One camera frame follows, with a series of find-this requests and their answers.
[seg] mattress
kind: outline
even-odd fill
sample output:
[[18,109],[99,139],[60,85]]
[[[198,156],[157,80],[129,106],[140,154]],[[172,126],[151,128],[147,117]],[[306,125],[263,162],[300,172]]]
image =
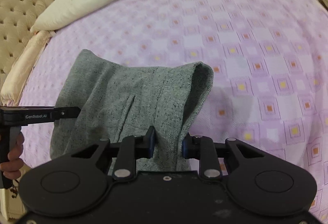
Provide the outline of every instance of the mattress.
[[[327,222],[327,29],[316,0],[118,0],[51,39],[20,105],[53,106],[82,49],[125,66],[203,61],[214,86],[190,133],[235,137],[307,169],[318,185],[311,212]],[[30,167],[50,160],[52,129],[23,127]]]

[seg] screw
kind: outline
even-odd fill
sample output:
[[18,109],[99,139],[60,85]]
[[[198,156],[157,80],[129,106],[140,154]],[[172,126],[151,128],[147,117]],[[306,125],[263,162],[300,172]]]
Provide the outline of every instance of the screw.
[[127,169],[118,169],[114,172],[114,175],[118,178],[126,178],[131,175],[131,172]]
[[163,178],[163,180],[165,180],[165,181],[170,181],[172,178],[170,177],[170,176],[165,176],[164,178]]
[[204,175],[208,178],[216,178],[220,176],[220,174],[220,171],[218,171],[217,169],[207,169],[204,172]]

